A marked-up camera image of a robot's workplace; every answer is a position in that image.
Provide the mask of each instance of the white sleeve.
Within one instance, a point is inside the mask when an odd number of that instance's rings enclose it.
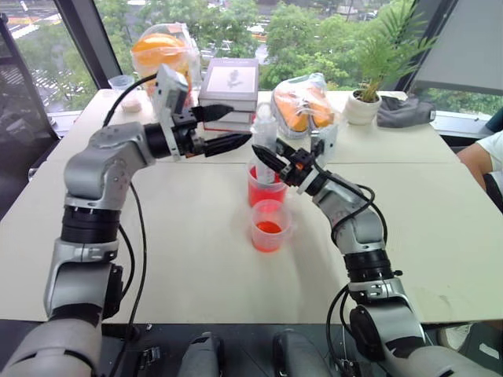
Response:
[[[503,131],[478,140],[477,143],[489,153],[493,171],[503,169]]]

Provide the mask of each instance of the measuring cup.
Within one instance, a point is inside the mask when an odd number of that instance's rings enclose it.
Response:
[[[260,200],[273,199],[279,202],[285,200],[287,185],[275,174],[274,183],[260,183],[257,180],[256,160],[253,159],[246,167],[248,176],[248,204],[255,206]]]
[[[292,215],[277,200],[259,201],[251,210],[251,219],[251,241],[258,251],[276,251],[290,234]]]
[[[124,90],[134,84],[134,78],[133,76],[129,75],[119,75],[109,79],[108,83],[110,84],[112,89],[121,94]],[[141,102],[138,98],[138,91],[132,90],[120,102],[120,105],[125,112],[139,112],[141,110]]]

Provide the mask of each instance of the white table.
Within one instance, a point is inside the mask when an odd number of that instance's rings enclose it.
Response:
[[[329,92],[332,106],[342,111],[350,92]],[[112,118],[111,124],[139,121],[150,123],[155,121],[152,105],[140,92],[142,111],[137,114],[127,114],[119,107]],[[383,94],[404,97],[401,92],[383,92]],[[83,150],[90,136],[103,124],[105,116],[116,99],[113,90],[100,90],[89,103],[81,116],[75,122],[71,132],[54,149],[49,161],[68,161],[77,152]],[[270,92],[260,92],[259,101],[268,101]],[[213,132],[203,132],[206,137],[214,137]],[[294,148],[303,146],[309,150],[309,140],[288,141]],[[205,159],[197,156],[184,159],[184,163],[247,163],[253,157],[252,142],[238,150],[220,156]],[[375,121],[371,126],[341,127],[336,142],[336,155],[333,163],[456,163],[457,157],[446,147],[429,124],[423,124],[401,130],[383,129],[377,127]]]
[[[45,320],[43,290],[61,231],[64,162],[44,163],[0,223],[0,318]],[[423,322],[503,317],[503,217],[460,163],[329,166],[376,191],[388,254]],[[158,163],[134,178],[149,242],[138,323],[316,323],[347,282],[329,224],[290,189],[295,235],[276,253],[255,251],[243,164]],[[138,215],[121,221],[137,261]],[[128,257],[121,243],[117,262]],[[139,273],[112,322],[126,322]]]

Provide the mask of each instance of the stack of books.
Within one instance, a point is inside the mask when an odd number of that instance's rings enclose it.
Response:
[[[234,111],[205,130],[250,132],[259,95],[259,61],[256,59],[211,59],[199,93],[199,105],[227,104]]]

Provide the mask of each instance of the potted plant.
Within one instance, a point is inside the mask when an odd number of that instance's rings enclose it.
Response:
[[[377,114],[381,98],[377,93],[384,83],[394,82],[419,66],[412,59],[430,49],[435,38],[422,38],[420,26],[426,21],[415,15],[416,6],[403,1],[399,9],[385,9],[375,28],[358,47],[357,57],[364,84],[348,98],[344,114],[349,123],[370,124]]]

